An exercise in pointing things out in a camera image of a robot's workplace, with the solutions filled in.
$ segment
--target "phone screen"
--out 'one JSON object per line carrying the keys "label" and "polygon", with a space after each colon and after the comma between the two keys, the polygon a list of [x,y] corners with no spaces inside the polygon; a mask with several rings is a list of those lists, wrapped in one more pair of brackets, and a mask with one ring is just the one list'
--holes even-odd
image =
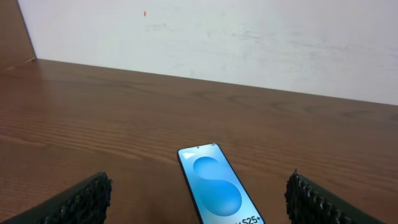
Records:
{"label": "phone screen", "polygon": [[203,224],[263,224],[260,213],[217,144],[178,151]]}

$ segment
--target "phone wallpaper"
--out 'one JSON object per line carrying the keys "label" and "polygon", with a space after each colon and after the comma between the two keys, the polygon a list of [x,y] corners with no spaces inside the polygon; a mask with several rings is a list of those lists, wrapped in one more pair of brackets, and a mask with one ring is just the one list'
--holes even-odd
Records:
{"label": "phone wallpaper", "polygon": [[181,149],[178,156],[204,224],[262,224],[218,145]]}

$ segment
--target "textured rubber pad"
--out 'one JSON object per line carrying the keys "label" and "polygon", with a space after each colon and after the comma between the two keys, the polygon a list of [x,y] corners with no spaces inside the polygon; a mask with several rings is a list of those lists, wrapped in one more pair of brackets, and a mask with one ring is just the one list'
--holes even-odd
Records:
{"label": "textured rubber pad", "polygon": [[102,224],[111,191],[111,180],[100,172],[1,224]]}
{"label": "textured rubber pad", "polygon": [[292,224],[382,223],[295,172],[286,185],[286,207]]}

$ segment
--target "smartphone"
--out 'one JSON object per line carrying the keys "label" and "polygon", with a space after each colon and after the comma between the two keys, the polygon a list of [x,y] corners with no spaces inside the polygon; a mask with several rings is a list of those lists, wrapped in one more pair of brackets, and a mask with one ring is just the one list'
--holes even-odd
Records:
{"label": "smartphone", "polygon": [[180,149],[177,157],[202,224],[265,223],[219,145]]}

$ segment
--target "brown wooden surface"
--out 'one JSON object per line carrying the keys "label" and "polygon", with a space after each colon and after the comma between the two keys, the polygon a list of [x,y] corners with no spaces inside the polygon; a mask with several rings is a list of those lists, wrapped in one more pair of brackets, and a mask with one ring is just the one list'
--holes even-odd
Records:
{"label": "brown wooden surface", "polygon": [[17,0],[0,0],[0,71],[35,57]]}
{"label": "brown wooden surface", "polygon": [[103,170],[106,223],[198,223],[176,152],[218,142],[267,223],[296,167],[396,223],[397,137],[396,106],[38,60],[0,74],[0,221]]}

